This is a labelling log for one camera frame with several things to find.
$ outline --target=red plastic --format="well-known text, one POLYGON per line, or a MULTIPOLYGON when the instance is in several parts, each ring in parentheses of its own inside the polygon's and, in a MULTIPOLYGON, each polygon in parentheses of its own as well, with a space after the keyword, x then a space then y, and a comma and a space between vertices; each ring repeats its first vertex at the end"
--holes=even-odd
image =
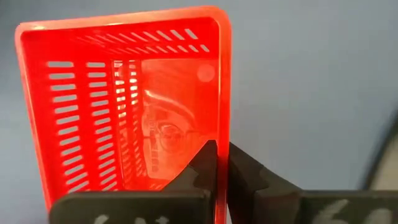
POLYGON ((218 143, 225 223, 231 28, 216 7, 62 21, 16 30, 47 208, 85 190, 160 190, 218 143))

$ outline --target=red plastic basket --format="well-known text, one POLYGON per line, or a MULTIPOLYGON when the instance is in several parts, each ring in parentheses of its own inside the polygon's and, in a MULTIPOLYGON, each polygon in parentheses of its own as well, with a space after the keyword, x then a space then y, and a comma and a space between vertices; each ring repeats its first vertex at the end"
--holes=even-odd
POLYGON ((16 47, 47 208, 160 190, 218 142, 224 222, 231 29, 211 6, 22 23, 16 47))

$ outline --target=black clamp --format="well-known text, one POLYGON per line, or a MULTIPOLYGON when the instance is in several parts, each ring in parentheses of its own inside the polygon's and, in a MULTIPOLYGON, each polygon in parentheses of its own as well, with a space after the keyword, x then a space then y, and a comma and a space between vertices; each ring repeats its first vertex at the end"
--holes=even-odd
MULTIPOLYGON (((228 207, 233 224, 393 224, 398 193, 306 191, 229 147, 228 207)), ((211 224, 217 146, 208 141, 160 192, 84 192, 59 200, 50 224, 211 224)))

